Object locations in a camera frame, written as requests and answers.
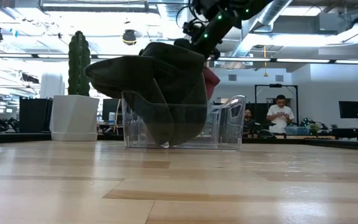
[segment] computer monitor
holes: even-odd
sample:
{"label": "computer monitor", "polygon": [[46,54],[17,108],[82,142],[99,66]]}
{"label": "computer monitor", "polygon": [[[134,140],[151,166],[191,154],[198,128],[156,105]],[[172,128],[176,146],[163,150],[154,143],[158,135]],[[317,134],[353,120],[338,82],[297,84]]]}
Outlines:
{"label": "computer monitor", "polygon": [[341,118],[358,119],[358,102],[357,101],[340,101],[339,113]]}
{"label": "computer monitor", "polygon": [[104,99],[103,100],[103,113],[102,119],[104,121],[109,120],[109,113],[117,111],[118,100],[117,99]]}

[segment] wooden tabletop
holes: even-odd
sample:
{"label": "wooden tabletop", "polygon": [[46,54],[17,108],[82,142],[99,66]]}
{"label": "wooden tabletop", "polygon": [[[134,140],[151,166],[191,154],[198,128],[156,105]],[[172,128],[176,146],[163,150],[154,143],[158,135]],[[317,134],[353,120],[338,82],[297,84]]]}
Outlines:
{"label": "wooden tabletop", "polygon": [[358,223],[358,151],[0,144],[2,224]]}

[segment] person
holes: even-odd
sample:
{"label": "person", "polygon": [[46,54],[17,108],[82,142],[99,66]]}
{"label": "person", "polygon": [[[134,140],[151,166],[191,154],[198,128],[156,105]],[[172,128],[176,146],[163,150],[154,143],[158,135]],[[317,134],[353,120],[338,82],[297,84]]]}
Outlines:
{"label": "person", "polygon": [[277,134],[285,133],[287,123],[292,123],[294,115],[291,108],[285,106],[285,96],[278,95],[276,98],[276,105],[271,106],[267,112],[267,119],[275,126],[269,127],[270,131]]}
{"label": "person", "polygon": [[242,134],[247,136],[251,133],[251,130],[255,124],[255,120],[252,119],[252,113],[251,110],[246,109],[245,115],[244,115],[244,129]]}

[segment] white wall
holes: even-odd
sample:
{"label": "white wall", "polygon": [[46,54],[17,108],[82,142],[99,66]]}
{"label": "white wall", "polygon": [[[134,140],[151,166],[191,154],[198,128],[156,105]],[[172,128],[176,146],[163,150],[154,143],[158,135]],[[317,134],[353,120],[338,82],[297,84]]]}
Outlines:
{"label": "white wall", "polygon": [[[265,70],[260,69],[254,71],[253,69],[235,69],[226,70],[222,68],[215,68],[213,72],[221,79],[220,84],[215,88],[211,101],[216,101],[217,98],[230,98],[235,95],[245,95],[247,102],[253,103],[255,101],[254,85],[268,85],[275,84],[276,75],[284,75],[283,85],[291,85],[291,73],[287,73],[284,68],[270,68],[267,70],[268,77],[264,77]],[[236,74],[237,81],[229,81],[229,74]],[[258,95],[258,102],[266,102],[266,98],[275,98],[277,95],[283,94],[288,98],[294,96],[286,88],[267,88],[265,87]]]}
{"label": "white wall", "polygon": [[341,119],[338,101],[358,101],[358,65],[305,65],[292,73],[300,89],[300,116],[339,128],[358,128]]}

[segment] transparent container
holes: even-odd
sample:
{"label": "transparent container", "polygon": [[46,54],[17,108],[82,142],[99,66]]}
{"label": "transparent container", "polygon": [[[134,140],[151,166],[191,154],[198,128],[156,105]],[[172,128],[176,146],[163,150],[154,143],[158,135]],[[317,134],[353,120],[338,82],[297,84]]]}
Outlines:
{"label": "transparent container", "polygon": [[122,94],[125,147],[240,149],[246,97],[219,106],[150,103],[133,91]]}

